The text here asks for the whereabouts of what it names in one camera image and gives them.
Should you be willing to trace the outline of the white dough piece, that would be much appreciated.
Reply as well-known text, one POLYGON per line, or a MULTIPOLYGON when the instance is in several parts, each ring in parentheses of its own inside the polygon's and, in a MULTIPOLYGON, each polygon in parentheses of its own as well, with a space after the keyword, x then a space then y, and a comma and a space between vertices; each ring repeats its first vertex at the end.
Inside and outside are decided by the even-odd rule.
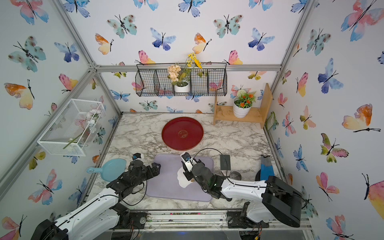
POLYGON ((184 169, 180 168, 177 172, 177 179, 178 183, 182 188, 186 188, 187 186, 191 185, 192 183, 195 182, 195 179, 192 178, 191 180, 187 180, 187 178, 184 175, 184 169))

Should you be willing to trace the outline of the lavender silicone mat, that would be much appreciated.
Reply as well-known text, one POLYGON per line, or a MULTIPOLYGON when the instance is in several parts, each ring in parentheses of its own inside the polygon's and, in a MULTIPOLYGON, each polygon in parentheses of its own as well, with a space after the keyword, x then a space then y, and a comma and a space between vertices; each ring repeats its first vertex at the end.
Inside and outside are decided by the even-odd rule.
POLYGON ((213 199, 197 182, 185 189, 179 185, 177 172, 183 167, 181 156, 158 154, 154 162, 161 164, 161 170, 158 176, 148 180, 147 196, 197 202, 210 202, 213 199))

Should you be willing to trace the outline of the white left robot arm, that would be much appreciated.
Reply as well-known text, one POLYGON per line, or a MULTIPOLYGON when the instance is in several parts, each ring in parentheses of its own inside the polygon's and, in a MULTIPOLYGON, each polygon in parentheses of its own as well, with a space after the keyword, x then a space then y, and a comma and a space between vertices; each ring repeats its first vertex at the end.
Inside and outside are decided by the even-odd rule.
POLYGON ((130 210, 124 199, 135 187, 160 174, 161 165, 130 163, 128 171, 111 181, 96 197, 56 221, 44 220, 35 229, 33 240, 93 240, 117 225, 128 226, 130 210))

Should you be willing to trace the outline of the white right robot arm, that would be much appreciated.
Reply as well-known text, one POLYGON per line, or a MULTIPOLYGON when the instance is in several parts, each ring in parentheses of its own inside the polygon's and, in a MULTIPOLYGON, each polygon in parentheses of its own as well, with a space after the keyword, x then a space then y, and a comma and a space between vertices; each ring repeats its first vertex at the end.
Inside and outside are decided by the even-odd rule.
POLYGON ((237 181, 215 175, 201 161, 182 160, 187 180, 194 179, 214 199, 247 200, 245 218, 253 223, 278 220, 293 228, 301 225, 303 195, 275 176, 264 181, 237 181))

